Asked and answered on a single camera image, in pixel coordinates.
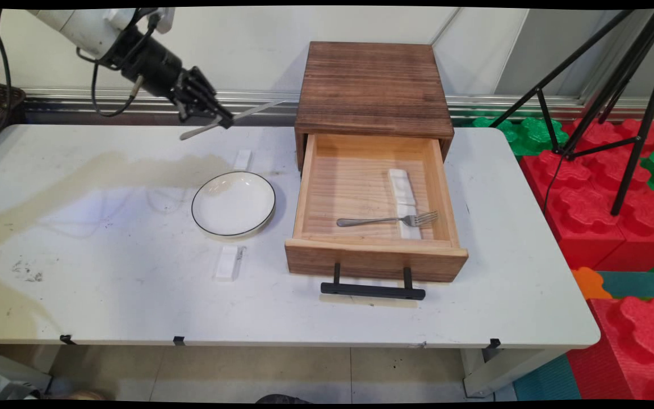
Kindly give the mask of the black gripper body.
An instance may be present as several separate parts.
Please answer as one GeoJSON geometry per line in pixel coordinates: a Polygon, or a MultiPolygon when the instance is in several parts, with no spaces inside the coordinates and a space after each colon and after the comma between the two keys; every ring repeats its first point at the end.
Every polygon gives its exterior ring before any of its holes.
{"type": "Polygon", "coordinates": [[[187,70],[182,60],[156,41],[151,30],[142,33],[137,27],[125,29],[102,57],[102,65],[135,83],[123,110],[129,108],[141,89],[169,99],[180,109],[193,106],[194,99],[185,88],[187,70]]]}

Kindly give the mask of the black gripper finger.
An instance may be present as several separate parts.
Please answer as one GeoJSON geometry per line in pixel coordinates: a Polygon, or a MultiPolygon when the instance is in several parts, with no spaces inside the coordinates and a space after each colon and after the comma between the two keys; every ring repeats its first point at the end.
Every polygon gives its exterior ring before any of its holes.
{"type": "Polygon", "coordinates": [[[190,68],[190,91],[196,106],[213,116],[217,123],[234,123],[233,114],[218,101],[215,88],[197,66],[190,68]]]}
{"type": "Polygon", "coordinates": [[[190,90],[176,90],[176,106],[179,109],[179,119],[181,122],[187,121],[192,117],[206,118],[215,121],[217,126],[228,129],[232,123],[217,123],[216,119],[208,113],[201,111],[195,104],[195,99],[190,90]]]}

